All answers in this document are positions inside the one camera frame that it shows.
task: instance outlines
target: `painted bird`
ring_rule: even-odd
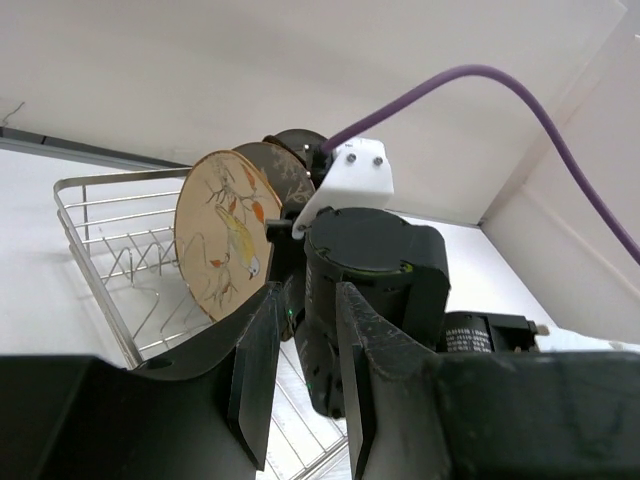
[[[256,257],[256,248],[253,244],[251,233],[240,220],[225,210],[222,205],[216,205],[215,209],[218,216],[227,226],[231,248],[238,255],[242,268],[249,272],[249,279],[252,279],[260,273],[260,261]]]

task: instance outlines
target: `plate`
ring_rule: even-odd
[[[275,137],[302,158],[306,158],[305,145],[321,144],[326,140],[319,133],[305,130],[304,128],[284,130],[275,135]],[[307,165],[307,170],[311,170],[311,165]]]
[[[214,322],[264,285],[271,256],[264,223],[280,218],[281,208],[262,173],[238,152],[213,152],[187,175],[176,205],[176,257]]]
[[[285,210],[300,210],[315,188],[300,161],[279,145],[266,142],[245,143],[234,151],[246,157],[265,176]]]

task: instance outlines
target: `dish rack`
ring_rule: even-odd
[[[180,275],[174,248],[175,207],[189,170],[78,177],[54,186],[69,249],[129,368],[211,325]],[[293,341],[282,343],[266,468],[256,478],[350,478],[336,476],[347,457],[345,422],[313,410]]]

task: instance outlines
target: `purple cable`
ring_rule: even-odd
[[[353,137],[360,135],[362,132],[369,130],[371,127],[383,122],[392,115],[395,115],[403,108],[411,105],[416,100],[419,100],[426,94],[431,93],[445,83],[449,83],[452,80],[456,80],[461,77],[470,76],[490,78],[491,80],[495,80],[496,82],[503,84],[518,95],[524,103],[529,106],[531,111],[540,121],[540,124],[546,130],[551,142],[555,145],[560,158],[569,169],[569,173],[571,173],[571,176],[574,178],[582,192],[586,195],[589,202],[591,202],[593,208],[595,208],[600,214],[604,223],[609,226],[613,234],[620,243],[622,243],[636,263],[640,265],[640,247],[633,238],[631,238],[631,235],[629,235],[625,228],[620,224],[618,219],[616,219],[611,210],[609,210],[609,207],[607,207],[602,198],[600,198],[600,195],[598,195],[595,189],[591,186],[582,170],[580,170],[580,167],[576,163],[575,158],[573,158],[573,155],[571,155],[569,147],[567,147],[567,144],[560,135],[560,132],[553,123],[553,120],[551,120],[551,117],[549,117],[540,102],[536,100],[533,94],[527,90],[523,84],[511,75],[498,70],[497,68],[489,67],[487,65],[461,65],[459,67],[445,70],[444,72],[439,73],[436,76],[431,77],[429,80],[421,83],[401,97],[398,97],[388,105],[385,105],[362,120],[359,120],[341,132],[338,132],[333,137],[326,140],[320,148],[324,153],[328,154],[336,147],[342,145]]]

